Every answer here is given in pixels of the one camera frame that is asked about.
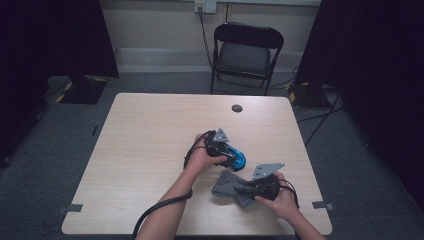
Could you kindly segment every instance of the black cord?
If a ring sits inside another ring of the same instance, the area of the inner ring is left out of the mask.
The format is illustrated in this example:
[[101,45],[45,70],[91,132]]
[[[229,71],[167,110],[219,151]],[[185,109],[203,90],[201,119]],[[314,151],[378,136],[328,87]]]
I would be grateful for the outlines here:
[[230,6],[230,3],[227,3],[227,8],[225,9],[225,22],[228,22],[228,8]]
[[297,71],[296,70],[297,69],[299,69],[299,67],[293,68],[293,70],[292,70],[293,77],[292,78],[290,78],[289,80],[287,80],[287,81],[285,81],[283,83],[279,83],[279,84],[275,84],[275,85],[270,85],[269,86],[269,89],[271,89],[273,87],[277,87],[277,86],[283,86],[283,85],[285,85],[285,86],[284,87],[279,87],[279,88],[276,88],[276,89],[271,89],[271,90],[286,89],[287,88],[287,84],[290,83],[291,81],[293,81],[296,78],[296,74],[297,74]]
[[285,183],[287,183],[287,184],[289,184],[289,185],[290,185],[290,187],[280,185],[280,188],[284,188],[284,189],[289,190],[289,191],[292,193],[292,195],[293,195],[294,203],[296,204],[297,208],[300,208],[300,206],[299,206],[299,199],[297,198],[296,189],[294,189],[293,184],[291,184],[289,181],[287,181],[287,180],[285,180],[285,179],[278,179],[278,180],[279,180],[279,181],[282,181],[282,182],[285,182]]
[[200,23],[202,24],[203,44],[205,45],[206,57],[208,58],[209,67],[212,70],[212,63],[211,63],[211,57],[210,57],[210,54],[209,54],[208,40],[206,39],[205,26],[203,25],[203,9],[201,7],[198,7],[197,10],[199,11]]
[[[198,149],[198,148],[204,148],[204,146],[196,146],[200,140],[204,139],[205,136],[207,136],[208,134],[213,133],[213,131],[207,131],[204,134],[202,134],[191,146],[190,150],[188,150],[186,157],[184,158],[184,166],[183,169],[185,169],[187,167],[188,164],[188,160],[190,159],[191,154],[193,153],[194,150]],[[138,231],[140,229],[141,224],[143,223],[144,219],[149,216],[152,212],[158,210],[161,207],[165,207],[167,205],[173,204],[173,203],[177,203],[180,201],[184,201],[187,200],[189,198],[191,198],[193,196],[193,190],[190,190],[189,193],[187,193],[184,196],[179,196],[179,197],[174,197],[174,198],[170,198],[167,200],[163,200],[162,202],[158,202],[156,203],[154,206],[152,206],[151,208],[147,209],[142,215],[141,217],[138,219],[137,223],[135,224],[134,227],[134,231],[133,231],[133,235],[132,235],[132,239],[134,240],[137,237]]]
[[191,146],[190,150],[188,150],[187,155],[184,157],[184,166],[183,168],[187,167],[188,164],[188,160],[190,159],[191,154],[193,153],[194,150],[196,150],[199,147],[196,147],[196,145],[200,142],[200,140],[204,139],[204,137],[206,137],[207,135],[213,133],[213,131],[207,131],[205,133],[203,133],[196,141],[194,141],[193,145]]
[[159,203],[155,204],[155,205],[154,205],[154,206],[152,206],[151,208],[147,209],[147,211],[145,211],[145,212],[143,213],[143,215],[141,215],[141,217],[138,219],[137,223],[135,224],[134,231],[133,231],[133,235],[132,235],[132,239],[136,239],[137,234],[138,234],[138,230],[139,230],[139,228],[140,228],[141,224],[143,223],[144,219],[145,219],[145,218],[146,218],[149,214],[151,214],[152,212],[154,212],[154,211],[158,210],[158,209],[159,209],[159,208],[161,208],[161,207],[165,207],[165,206],[167,206],[167,205],[170,205],[170,204],[173,204],[173,203],[176,203],[176,202],[180,202],[180,201],[187,200],[187,199],[191,198],[192,196],[193,196],[193,190],[190,190],[190,192],[189,192],[189,193],[187,193],[187,194],[186,194],[186,195],[184,195],[184,196],[180,196],[180,197],[175,197],[175,198],[171,198],[171,199],[164,200],[164,201],[162,201],[162,202],[159,202]]
[[[309,136],[308,140],[306,140],[305,147],[308,145],[309,141],[312,139],[312,137],[315,135],[315,133],[318,131],[318,129],[321,127],[321,125],[324,123],[325,119],[327,119],[327,117],[330,116],[330,114],[335,113],[337,111],[340,111],[343,108],[344,105],[342,105],[339,109],[337,109],[336,111],[334,111],[334,108],[336,107],[336,104],[337,104],[337,101],[338,101],[339,98],[340,98],[340,91],[337,94],[337,97],[334,100],[334,103],[331,106],[331,109],[327,113],[319,115],[319,117],[323,117],[323,119],[321,119],[321,122],[318,124],[318,126],[315,128],[315,130],[311,133],[311,135]],[[303,121],[306,121],[306,119],[300,120],[297,123],[303,122]]]
[[[219,81],[222,81],[222,82],[227,83],[227,84],[232,84],[232,85],[237,85],[237,86],[242,86],[242,87],[248,87],[248,88],[255,88],[255,89],[263,88],[261,86],[254,86],[254,85],[248,85],[248,84],[243,84],[243,83],[230,82],[230,81],[226,81],[226,80],[218,77],[218,75],[215,75],[215,76],[217,76],[217,78],[218,78]],[[270,85],[268,89],[269,90],[286,89],[286,87],[284,85],[287,84],[287,83],[289,83],[289,82],[291,82],[291,81],[293,81],[293,80],[294,80],[294,78],[291,78],[291,79],[289,79],[289,80],[287,80],[287,81],[285,81],[283,83],[279,83],[279,84],[275,84],[275,85]]]

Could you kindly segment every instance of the fingers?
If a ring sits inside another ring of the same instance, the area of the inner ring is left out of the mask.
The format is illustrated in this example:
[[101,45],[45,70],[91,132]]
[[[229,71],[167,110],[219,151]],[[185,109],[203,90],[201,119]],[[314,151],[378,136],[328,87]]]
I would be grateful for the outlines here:
[[197,139],[199,139],[202,136],[202,134],[197,134],[196,138],[194,139],[194,141],[196,141]]
[[259,202],[260,204],[264,205],[265,207],[269,207],[272,209],[273,202],[271,200],[260,197],[260,196],[255,196],[255,200]]
[[278,177],[278,179],[285,179],[284,175],[280,172],[274,172],[274,175]]
[[212,163],[213,164],[218,164],[218,163],[222,163],[227,161],[227,157],[226,156],[218,156],[218,157],[213,157],[212,158]]

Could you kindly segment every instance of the black folding chair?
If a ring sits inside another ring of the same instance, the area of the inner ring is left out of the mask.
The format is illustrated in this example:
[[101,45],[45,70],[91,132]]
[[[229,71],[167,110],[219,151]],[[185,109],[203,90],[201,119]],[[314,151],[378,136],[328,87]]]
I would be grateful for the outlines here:
[[268,94],[278,54],[284,44],[283,36],[270,27],[229,22],[214,32],[214,52],[210,94],[214,91],[215,74],[226,74],[266,82]]

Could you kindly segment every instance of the gray fabric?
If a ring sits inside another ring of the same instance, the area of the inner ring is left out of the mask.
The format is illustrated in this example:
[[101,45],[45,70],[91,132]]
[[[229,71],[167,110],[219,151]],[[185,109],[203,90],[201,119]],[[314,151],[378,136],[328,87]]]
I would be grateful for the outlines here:
[[253,199],[248,195],[237,193],[235,188],[251,189],[252,187],[249,185],[248,181],[240,178],[239,176],[228,171],[223,171],[212,188],[212,194],[223,198],[233,197],[240,207],[247,207]]

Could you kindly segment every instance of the gray carpet floor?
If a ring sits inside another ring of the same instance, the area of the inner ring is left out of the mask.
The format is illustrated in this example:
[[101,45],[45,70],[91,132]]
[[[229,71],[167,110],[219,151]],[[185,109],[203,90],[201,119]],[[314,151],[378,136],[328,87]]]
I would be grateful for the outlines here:
[[[272,85],[292,77],[291,73],[276,73]],[[60,88],[66,79],[50,79],[49,92]],[[67,236],[61,231],[65,215],[57,209],[71,203],[116,94],[208,94],[209,79],[207,72],[121,73],[121,79],[109,81],[96,105],[55,103],[60,92],[47,97],[42,118],[10,156],[11,166],[0,169],[0,239],[130,239],[129,235]],[[216,87],[225,89],[217,92],[220,94],[263,93],[262,89],[225,83]],[[287,97],[281,86],[273,88],[269,95]],[[327,92],[331,102],[336,95],[335,91]],[[336,108],[343,106],[341,100],[336,104]],[[298,120],[326,112],[293,111]],[[320,120],[299,123],[305,141]],[[333,232],[328,239],[424,239],[422,212],[393,172],[368,150],[366,133],[348,111],[331,114],[311,138],[307,151],[324,201],[335,206],[329,211]]]

